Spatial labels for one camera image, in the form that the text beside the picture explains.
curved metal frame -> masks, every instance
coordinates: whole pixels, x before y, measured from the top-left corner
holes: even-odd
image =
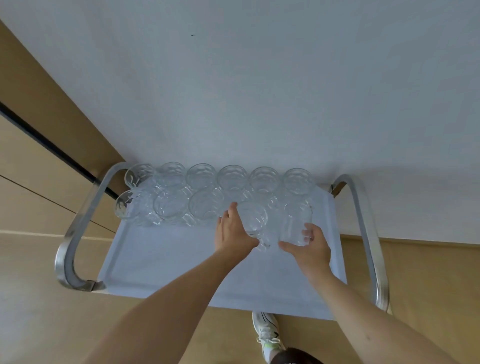
[[[360,233],[367,256],[368,270],[372,280],[372,302],[383,311],[389,309],[389,286],[385,270],[385,261],[373,220],[372,208],[363,182],[357,176],[342,174],[330,188],[336,197],[348,185],[352,192],[355,211],[360,225]]]
[[[75,215],[55,256],[55,272],[57,279],[63,286],[73,290],[87,292],[103,289],[102,282],[81,279],[75,272],[73,259],[78,243],[110,180],[119,170],[128,169],[130,166],[131,164],[126,162],[117,163],[105,173],[101,182],[96,180],[82,207]],[[350,187],[352,192],[363,246],[365,247],[365,253],[367,255],[368,269],[373,287],[372,301],[377,307],[387,311],[389,308],[388,279],[385,271],[384,257],[365,187],[358,177],[343,174],[332,184],[330,193],[333,197],[336,197],[346,185]]]
[[[75,215],[55,256],[55,273],[62,286],[86,292],[102,289],[102,282],[84,280],[76,274],[73,259],[78,243],[112,177],[119,170],[128,169],[130,166],[131,163],[117,163],[105,173],[101,182],[97,179],[90,189],[82,207],[80,207]]]

person's left arm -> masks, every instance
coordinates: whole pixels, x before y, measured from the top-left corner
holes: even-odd
[[[236,203],[218,219],[215,245],[211,257],[129,311],[84,364],[177,364],[222,280],[258,245]]]

forearm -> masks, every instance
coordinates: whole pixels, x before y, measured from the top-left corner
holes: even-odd
[[[360,297],[333,274],[313,286],[365,364],[456,363],[430,340]]]
[[[208,303],[240,261],[218,251],[131,310],[85,364],[177,364]]]

pant leg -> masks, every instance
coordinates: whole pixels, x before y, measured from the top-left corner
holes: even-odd
[[[270,364],[323,364],[307,352],[300,349],[288,348],[279,352]]]

drinking glass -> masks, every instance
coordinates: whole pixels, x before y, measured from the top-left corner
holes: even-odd
[[[163,190],[175,191],[181,189],[185,181],[185,167],[178,162],[169,162],[157,171],[158,184]]]
[[[206,163],[195,164],[187,172],[187,184],[197,191],[215,184],[216,170]]]
[[[280,186],[280,175],[270,167],[259,167],[248,178],[253,192],[260,196],[271,196]]]
[[[183,189],[172,192],[162,191],[153,201],[154,211],[170,224],[182,223],[187,207],[188,195]]]
[[[260,240],[260,250],[266,249],[268,245],[262,234],[268,221],[265,208],[257,202],[245,201],[237,205],[237,211],[247,234]]]
[[[312,207],[303,202],[291,202],[285,205],[280,240],[295,245],[307,245],[302,230],[305,223],[312,223]]]
[[[228,195],[240,195],[248,182],[245,169],[235,164],[223,167],[216,177],[216,181],[223,192]]]
[[[224,197],[218,188],[206,187],[190,198],[188,210],[200,222],[209,222],[222,215]]]
[[[152,210],[152,195],[141,190],[128,190],[115,201],[115,215],[138,226],[159,225],[162,220]]]
[[[149,163],[135,164],[125,173],[125,184],[128,188],[159,186],[156,183],[156,171]]]
[[[303,168],[292,168],[283,175],[285,190],[297,197],[306,198],[315,187],[313,176]]]

